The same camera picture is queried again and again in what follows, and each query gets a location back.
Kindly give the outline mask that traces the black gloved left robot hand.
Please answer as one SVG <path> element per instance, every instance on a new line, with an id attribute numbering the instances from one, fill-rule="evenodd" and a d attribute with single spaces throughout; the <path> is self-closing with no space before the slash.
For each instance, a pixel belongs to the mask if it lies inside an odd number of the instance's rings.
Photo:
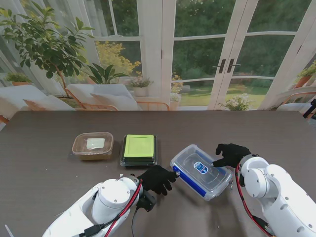
<path id="1" fill-rule="evenodd" d="M 155 165 L 137 178 L 142 181 L 144 190 L 166 196 L 167 192 L 172 190 L 171 183 L 174 183 L 178 177 L 177 172 Z"/>

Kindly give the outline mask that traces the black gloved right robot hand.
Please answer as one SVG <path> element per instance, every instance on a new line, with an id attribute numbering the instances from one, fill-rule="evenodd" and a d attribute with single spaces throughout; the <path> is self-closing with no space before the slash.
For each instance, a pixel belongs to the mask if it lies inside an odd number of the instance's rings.
<path id="1" fill-rule="evenodd" d="M 215 150 L 216 155 L 223 157 L 213 162 L 214 167 L 230 166 L 236 168 L 243 157 L 250 155 L 248 148 L 236 144 L 219 144 Z"/>

